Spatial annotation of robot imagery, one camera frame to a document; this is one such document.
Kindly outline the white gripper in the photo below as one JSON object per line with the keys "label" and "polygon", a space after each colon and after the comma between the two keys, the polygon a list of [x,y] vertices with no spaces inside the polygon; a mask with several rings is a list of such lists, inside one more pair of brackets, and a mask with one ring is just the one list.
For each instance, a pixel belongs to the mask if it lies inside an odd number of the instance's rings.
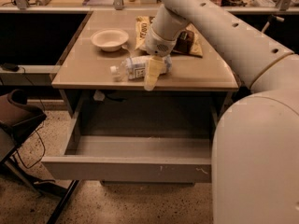
{"label": "white gripper", "polygon": [[146,91],[154,89],[158,77],[164,69],[162,57],[171,53],[176,45],[177,37],[177,32],[173,30],[163,30],[159,34],[152,27],[149,28],[145,38],[145,48],[148,54],[156,56],[149,58],[146,65],[146,75],[144,77],[144,89]]}

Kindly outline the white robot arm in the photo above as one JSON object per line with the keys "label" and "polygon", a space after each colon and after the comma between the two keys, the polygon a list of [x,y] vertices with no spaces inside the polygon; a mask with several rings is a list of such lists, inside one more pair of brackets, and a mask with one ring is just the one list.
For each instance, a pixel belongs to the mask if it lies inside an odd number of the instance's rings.
{"label": "white robot arm", "polygon": [[299,224],[299,57],[209,0],[161,1],[148,53],[193,24],[250,91],[214,132],[213,223]]}

